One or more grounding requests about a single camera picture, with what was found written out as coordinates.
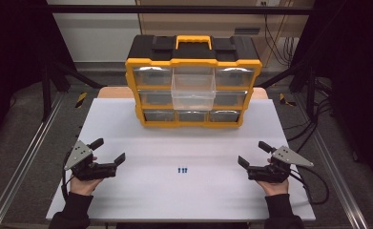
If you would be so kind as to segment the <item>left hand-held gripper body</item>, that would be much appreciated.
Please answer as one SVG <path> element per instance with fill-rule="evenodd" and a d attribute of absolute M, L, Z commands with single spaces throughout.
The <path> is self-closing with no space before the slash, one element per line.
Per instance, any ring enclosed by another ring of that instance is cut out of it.
<path fill-rule="evenodd" d="M 63 165 L 63 171 L 71 171 L 79 180 L 103 179 L 114 177 L 114 163 L 100 164 L 93 161 L 93 150 L 81 140 L 77 140 L 68 153 Z"/>

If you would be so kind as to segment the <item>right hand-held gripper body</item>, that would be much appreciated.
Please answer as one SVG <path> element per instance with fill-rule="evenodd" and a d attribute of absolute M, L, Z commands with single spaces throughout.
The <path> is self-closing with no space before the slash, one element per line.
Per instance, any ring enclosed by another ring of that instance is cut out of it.
<path fill-rule="evenodd" d="M 313 167 L 314 163 L 299 155 L 286 146 L 276 148 L 270 154 L 270 162 L 265 166 L 252 166 L 246 170 L 248 178 L 255 181 L 266 181 L 270 183 L 282 183 L 288 179 L 291 172 L 291 165 Z"/>

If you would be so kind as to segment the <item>clear plastic drawer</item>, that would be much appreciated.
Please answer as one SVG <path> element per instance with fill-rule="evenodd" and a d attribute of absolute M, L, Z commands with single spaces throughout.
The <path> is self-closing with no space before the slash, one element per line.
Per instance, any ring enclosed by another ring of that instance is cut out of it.
<path fill-rule="evenodd" d="M 171 97 L 177 111 L 211 111 L 216 98 L 215 70 L 181 66 L 173 69 Z"/>

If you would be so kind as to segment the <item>yellow black organizer cabinet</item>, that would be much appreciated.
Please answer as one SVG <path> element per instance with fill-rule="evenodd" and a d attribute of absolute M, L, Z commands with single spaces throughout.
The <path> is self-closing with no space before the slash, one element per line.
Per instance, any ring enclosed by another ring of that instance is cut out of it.
<path fill-rule="evenodd" d="M 231 36 L 215 38 L 209 35 L 176 35 L 156 36 L 138 35 L 135 37 L 129 51 L 126 67 L 126 80 L 135 98 L 135 113 L 138 117 L 139 97 L 136 95 L 134 68 L 136 67 L 249 67 L 256 70 L 255 80 L 259 76 L 262 64 L 259 60 L 255 45 L 251 38 L 245 36 Z M 237 126 L 197 126 L 205 128 L 237 128 Z M 140 123 L 145 127 L 186 127 L 186 126 L 150 126 Z"/>

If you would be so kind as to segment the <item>person's right hand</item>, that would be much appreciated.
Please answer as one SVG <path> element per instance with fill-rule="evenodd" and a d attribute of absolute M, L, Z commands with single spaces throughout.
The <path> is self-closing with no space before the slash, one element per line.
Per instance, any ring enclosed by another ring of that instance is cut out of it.
<path fill-rule="evenodd" d="M 265 195 L 268 197 L 287 194 L 289 190 L 289 181 L 287 179 L 282 183 L 258 181 L 258 185 L 263 189 Z"/>

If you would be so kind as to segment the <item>person's left hand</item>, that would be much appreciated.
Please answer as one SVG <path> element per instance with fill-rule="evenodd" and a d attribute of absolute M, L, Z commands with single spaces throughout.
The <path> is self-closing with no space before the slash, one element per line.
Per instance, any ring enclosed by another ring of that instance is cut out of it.
<path fill-rule="evenodd" d="M 70 192 L 81 196 L 90 196 L 102 179 L 79 180 L 72 176 L 70 181 Z"/>

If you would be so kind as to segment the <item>yellow black warning tape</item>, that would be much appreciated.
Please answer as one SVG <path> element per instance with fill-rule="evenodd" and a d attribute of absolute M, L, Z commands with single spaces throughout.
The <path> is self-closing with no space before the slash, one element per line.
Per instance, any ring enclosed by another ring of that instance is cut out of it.
<path fill-rule="evenodd" d="M 297 104 L 296 102 L 293 102 L 293 101 L 287 101 L 284 94 L 280 94 L 280 104 L 281 105 L 286 105 L 286 106 L 290 106 L 290 107 L 296 107 Z"/>
<path fill-rule="evenodd" d="M 83 104 L 83 102 L 84 102 L 84 100 L 85 100 L 87 94 L 88 94 L 88 93 L 86 93 L 86 92 L 82 92 L 82 93 L 79 95 L 79 97 L 78 97 L 78 99 L 77 99 L 77 101 L 76 101 L 76 104 L 75 104 L 75 108 L 80 108 L 80 107 L 82 106 L 82 104 Z"/>

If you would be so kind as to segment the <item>wooden table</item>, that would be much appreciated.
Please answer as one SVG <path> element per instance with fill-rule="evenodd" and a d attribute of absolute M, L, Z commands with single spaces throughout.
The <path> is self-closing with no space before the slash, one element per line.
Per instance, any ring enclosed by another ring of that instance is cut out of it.
<path fill-rule="evenodd" d="M 133 98 L 133 92 L 129 87 L 103 87 L 98 98 Z M 256 87 L 251 96 L 252 99 L 267 99 L 268 94 L 263 88 Z"/>

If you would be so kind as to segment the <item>black metal stand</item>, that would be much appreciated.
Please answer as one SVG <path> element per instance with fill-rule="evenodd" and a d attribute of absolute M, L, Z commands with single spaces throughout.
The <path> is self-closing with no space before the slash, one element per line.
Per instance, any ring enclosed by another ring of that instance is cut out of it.
<path fill-rule="evenodd" d="M 287 70 L 278 73 L 270 79 L 260 83 L 259 87 L 267 89 L 289 75 L 293 75 L 293 79 L 289 85 L 289 90 L 292 93 L 298 93 L 303 87 L 306 87 L 305 112 L 311 120 L 314 120 L 316 76 L 310 63 L 300 61 L 299 63 L 289 67 Z"/>
<path fill-rule="evenodd" d="M 43 117 L 42 120 L 46 121 L 52 113 L 52 95 L 51 95 L 51 82 L 55 85 L 59 92 L 67 92 L 71 87 L 66 76 L 73 76 L 75 79 L 85 83 L 94 89 L 102 89 L 103 85 L 99 84 L 87 76 L 79 73 L 77 70 L 70 68 L 60 62 L 52 62 L 44 64 L 41 69 L 41 83 L 43 94 Z"/>

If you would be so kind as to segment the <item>white table board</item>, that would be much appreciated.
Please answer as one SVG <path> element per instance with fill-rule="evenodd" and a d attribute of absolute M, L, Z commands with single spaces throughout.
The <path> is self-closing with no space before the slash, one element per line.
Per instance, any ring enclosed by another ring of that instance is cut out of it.
<path fill-rule="evenodd" d="M 286 143 L 270 99 L 252 100 L 236 129 L 165 129 L 142 126 L 129 98 L 97 98 L 79 138 L 85 143 L 104 139 L 94 152 L 100 163 L 126 154 L 115 177 L 94 191 L 88 214 L 100 221 L 266 219 L 264 193 L 248 179 L 238 157 L 263 166 L 269 155 L 259 142 L 275 148 Z"/>

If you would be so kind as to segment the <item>set of closed clear drawers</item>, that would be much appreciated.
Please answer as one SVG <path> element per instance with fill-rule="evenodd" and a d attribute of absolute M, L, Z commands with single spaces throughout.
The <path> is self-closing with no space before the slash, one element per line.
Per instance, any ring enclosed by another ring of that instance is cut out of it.
<path fill-rule="evenodd" d="M 171 97 L 175 67 L 134 68 L 138 117 L 150 126 L 239 125 L 252 94 L 256 70 L 249 67 L 210 67 L 215 70 L 216 98 L 211 111 L 177 111 Z"/>

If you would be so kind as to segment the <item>white cabinet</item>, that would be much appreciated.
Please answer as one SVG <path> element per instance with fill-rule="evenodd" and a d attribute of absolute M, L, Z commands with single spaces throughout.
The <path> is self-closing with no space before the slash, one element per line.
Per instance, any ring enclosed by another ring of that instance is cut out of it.
<path fill-rule="evenodd" d="M 55 13 L 74 62 L 124 62 L 136 35 L 136 13 Z"/>

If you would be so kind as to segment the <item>dark curtain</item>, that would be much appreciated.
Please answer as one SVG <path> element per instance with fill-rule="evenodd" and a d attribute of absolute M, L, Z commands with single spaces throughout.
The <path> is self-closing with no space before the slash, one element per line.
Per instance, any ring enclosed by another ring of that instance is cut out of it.
<path fill-rule="evenodd" d="M 73 69 L 73 59 L 47 0 L 0 0 L 0 128 L 14 93 L 42 80 L 48 70 L 60 91 L 70 88 L 54 65 Z"/>
<path fill-rule="evenodd" d="M 373 172 L 373 0 L 315 0 L 294 55 L 332 81 L 332 99 Z"/>

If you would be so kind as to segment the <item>wooden cabinet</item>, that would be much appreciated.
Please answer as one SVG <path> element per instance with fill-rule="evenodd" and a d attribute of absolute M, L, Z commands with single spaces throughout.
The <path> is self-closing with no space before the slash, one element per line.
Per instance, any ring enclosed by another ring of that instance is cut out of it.
<path fill-rule="evenodd" d="M 315 0 L 135 0 L 139 6 L 230 6 L 311 8 Z M 149 14 L 139 16 L 141 32 L 153 35 L 212 35 L 252 38 L 262 65 L 285 69 L 292 64 L 308 17 L 265 14 Z"/>

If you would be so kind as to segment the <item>black horizontal bar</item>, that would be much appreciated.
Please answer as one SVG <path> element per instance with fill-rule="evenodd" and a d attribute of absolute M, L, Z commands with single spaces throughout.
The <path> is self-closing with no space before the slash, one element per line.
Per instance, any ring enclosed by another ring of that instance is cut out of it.
<path fill-rule="evenodd" d="M 127 6 L 127 5 L 48 5 L 55 13 L 183 13 L 183 14 L 272 14 L 310 15 L 314 8 L 230 7 L 230 6 Z"/>

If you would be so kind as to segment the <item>aluminium rail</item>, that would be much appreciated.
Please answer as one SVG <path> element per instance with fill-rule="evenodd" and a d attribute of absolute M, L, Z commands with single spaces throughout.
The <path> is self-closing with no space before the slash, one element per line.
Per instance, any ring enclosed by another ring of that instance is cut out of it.
<path fill-rule="evenodd" d="M 317 129 L 314 130 L 313 138 L 319 151 L 323 167 L 331 180 L 335 193 L 337 194 L 352 229 L 369 229 L 361 209 Z"/>
<path fill-rule="evenodd" d="M 28 170 L 30 169 L 34 158 L 36 157 L 40 147 L 42 146 L 42 143 L 58 111 L 60 110 L 65 95 L 65 93 L 56 94 L 56 97 L 52 103 L 50 114 L 39 125 L 34 137 L 31 140 L 29 147 L 23 154 L 23 157 L 17 165 L 17 168 L 14 170 L 14 173 L 11 176 L 8 185 L 4 189 L 0 197 L 0 225 L 6 213 L 8 212 L 10 205 L 13 202 Z"/>

